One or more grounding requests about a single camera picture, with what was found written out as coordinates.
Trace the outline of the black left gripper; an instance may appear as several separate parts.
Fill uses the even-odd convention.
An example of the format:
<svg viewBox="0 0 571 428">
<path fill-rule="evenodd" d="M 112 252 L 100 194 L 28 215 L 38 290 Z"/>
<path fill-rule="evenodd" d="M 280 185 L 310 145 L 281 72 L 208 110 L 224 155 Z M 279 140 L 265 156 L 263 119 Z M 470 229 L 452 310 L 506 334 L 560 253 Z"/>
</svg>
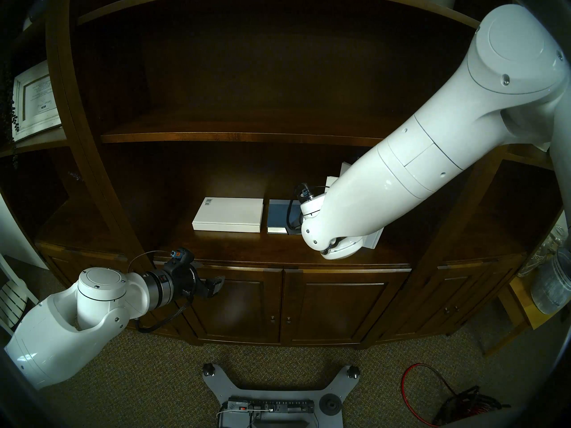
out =
<svg viewBox="0 0 571 428">
<path fill-rule="evenodd" d="M 212 298 L 223 287 L 225 276 L 214 278 L 200 278 L 197 268 L 203 264 L 193 261 L 188 266 L 171 269 L 170 276 L 174 287 L 172 302 L 185 298 L 192 301 L 195 296 Z"/>
</svg>

